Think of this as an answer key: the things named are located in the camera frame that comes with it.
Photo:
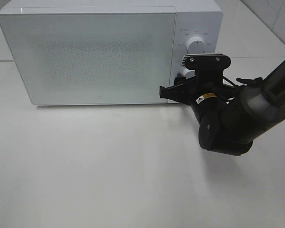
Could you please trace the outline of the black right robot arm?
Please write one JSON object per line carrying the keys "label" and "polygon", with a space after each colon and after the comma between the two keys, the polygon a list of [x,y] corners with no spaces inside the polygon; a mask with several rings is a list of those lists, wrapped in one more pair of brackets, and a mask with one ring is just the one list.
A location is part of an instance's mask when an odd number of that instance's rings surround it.
{"label": "black right robot arm", "polygon": [[182,66],[194,77],[178,74],[159,95],[192,108],[202,149],[240,156],[285,119],[285,60],[265,78],[235,82],[224,76],[230,64],[223,54],[187,54]]}

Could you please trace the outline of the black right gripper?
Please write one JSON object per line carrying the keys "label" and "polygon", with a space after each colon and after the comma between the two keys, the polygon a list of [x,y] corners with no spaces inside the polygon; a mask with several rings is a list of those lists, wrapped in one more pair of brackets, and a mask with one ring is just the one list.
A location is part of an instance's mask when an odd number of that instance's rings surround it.
{"label": "black right gripper", "polygon": [[231,59],[223,54],[186,54],[181,65],[188,69],[190,77],[178,73],[173,86],[159,87],[159,97],[189,105],[192,109],[223,109],[228,99],[223,92],[223,73],[190,70],[224,70],[230,64]]}

